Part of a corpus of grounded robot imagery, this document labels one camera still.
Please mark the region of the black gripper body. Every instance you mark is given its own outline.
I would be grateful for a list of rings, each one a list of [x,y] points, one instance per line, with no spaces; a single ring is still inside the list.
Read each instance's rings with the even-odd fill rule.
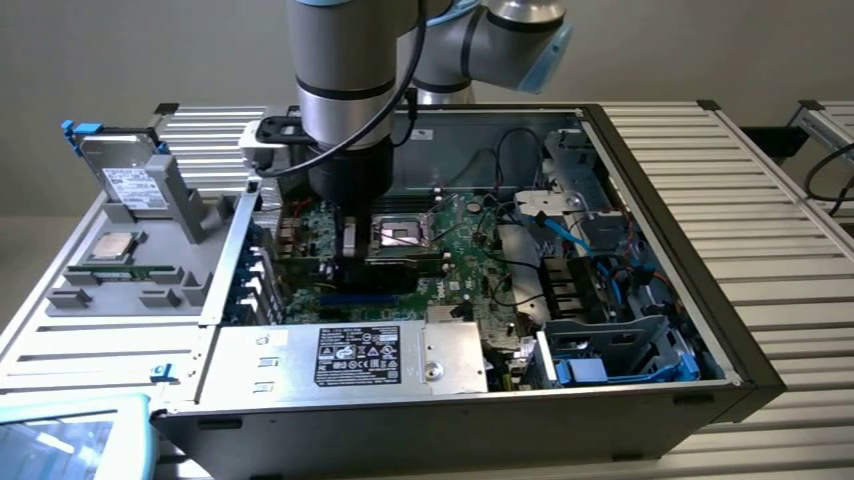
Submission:
[[[331,202],[346,216],[363,215],[394,181],[391,141],[347,150],[309,171],[314,192]]]

